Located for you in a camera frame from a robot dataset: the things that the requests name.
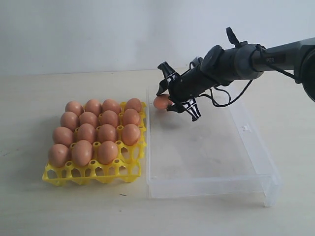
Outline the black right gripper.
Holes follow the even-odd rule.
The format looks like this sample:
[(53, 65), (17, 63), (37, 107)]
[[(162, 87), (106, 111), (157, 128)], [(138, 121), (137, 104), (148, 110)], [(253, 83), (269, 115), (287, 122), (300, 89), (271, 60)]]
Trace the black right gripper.
[(196, 86), (191, 83), (191, 77), (185, 77), (175, 71), (167, 62), (158, 67), (162, 71), (164, 79), (160, 81), (156, 96), (168, 91), (169, 99), (173, 102), (167, 107), (168, 112), (187, 112), (192, 121), (201, 117), (195, 98), (198, 96)]

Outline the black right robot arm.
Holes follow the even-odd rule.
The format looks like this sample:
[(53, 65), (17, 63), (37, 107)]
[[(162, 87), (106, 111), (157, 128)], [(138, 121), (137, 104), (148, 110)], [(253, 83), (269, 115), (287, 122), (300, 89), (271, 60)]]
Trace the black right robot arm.
[(167, 111), (187, 112), (192, 121), (200, 118), (196, 98), (205, 91), (228, 86), (236, 80), (252, 82), (265, 71), (277, 71), (302, 84), (311, 100), (315, 98), (315, 40), (304, 39), (273, 48), (232, 40), (234, 48), (224, 50), (216, 45), (205, 57), (196, 57), (183, 74), (176, 72), (168, 63), (158, 68), (164, 79), (160, 81), (157, 95), (169, 92), (172, 106)]

